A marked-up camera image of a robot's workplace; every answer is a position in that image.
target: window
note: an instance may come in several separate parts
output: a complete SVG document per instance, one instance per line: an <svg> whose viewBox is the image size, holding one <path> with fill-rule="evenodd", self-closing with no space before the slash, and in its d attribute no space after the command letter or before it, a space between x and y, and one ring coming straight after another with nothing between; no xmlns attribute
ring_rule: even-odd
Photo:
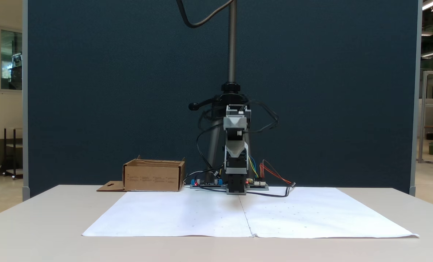
<svg viewBox="0 0 433 262"><path fill-rule="evenodd" d="M0 93L22 91L22 32L0 25Z"/></svg>

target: tripod leg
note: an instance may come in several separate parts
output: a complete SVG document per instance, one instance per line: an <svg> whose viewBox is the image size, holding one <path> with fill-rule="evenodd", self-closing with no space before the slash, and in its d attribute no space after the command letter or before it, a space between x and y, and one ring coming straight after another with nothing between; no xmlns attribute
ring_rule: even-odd
<svg viewBox="0 0 433 262"><path fill-rule="evenodd" d="M223 121L220 120L215 120L212 121L212 125L211 126L216 126L216 125L221 125L223 123ZM220 131L221 131L221 126L218 126L217 128L214 128L211 133L210 133L210 146L208 147L208 159L207 161L210 163L210 165L212 167L218 166L219 163L216 163L217 161L217 154L218 154L218 140L220 138ZM205 174L205 183L213 183L214 177L213 174L211 172L207 172L207 174Z"/></svg>

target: window frame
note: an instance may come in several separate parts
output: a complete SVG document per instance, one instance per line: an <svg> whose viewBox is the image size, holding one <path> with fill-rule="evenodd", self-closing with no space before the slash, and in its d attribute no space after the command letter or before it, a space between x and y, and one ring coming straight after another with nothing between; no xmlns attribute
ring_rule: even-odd
<svg viewBox="0 0 433 262"><path fill-rule="evenodd" d="M0 94L22 94L22 90L1 89L1 31L2 30L22 34L22 29L20 29L20 28L14 28L14 27L6 26L6 25L0 25Z"/></svg>

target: green object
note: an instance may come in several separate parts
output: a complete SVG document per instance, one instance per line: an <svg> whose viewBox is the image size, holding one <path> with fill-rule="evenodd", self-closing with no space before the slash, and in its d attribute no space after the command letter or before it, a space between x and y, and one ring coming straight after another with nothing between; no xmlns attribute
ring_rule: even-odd
<svg viewBox="0 0 433 262"><path fill-rule="evenodd" d="M428 144L428 153L433 155L433 142L430 142L430 144Z"/></svg>

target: red wire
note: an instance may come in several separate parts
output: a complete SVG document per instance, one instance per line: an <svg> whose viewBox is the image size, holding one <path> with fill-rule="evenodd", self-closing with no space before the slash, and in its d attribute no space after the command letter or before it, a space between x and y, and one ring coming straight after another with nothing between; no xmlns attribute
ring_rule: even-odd
<svg viewBox="0 0 433 262"><path fill-rule="evenodd" d="M276 174L275 174L275 173L274 173L273 171L271 171L268 167L266 167L265 164L263 164L264 161L266 161L266 160L264 159L264 160L262 160L262 162L260 163L260 172L263 174L263 176L261 176L261 177L265 177L264 170L266 170L266 171L268 171L270 174L272 174L273 176L275 176L275 177L277 177L277 178L283 180L284 182L286 182L286 183L288 183L288 184L291 184L291 181L282 178L282 177L280 176L280 174L278 174L278 172L277 172L276 170L275 170L275 172L276 172Z"/></svg>

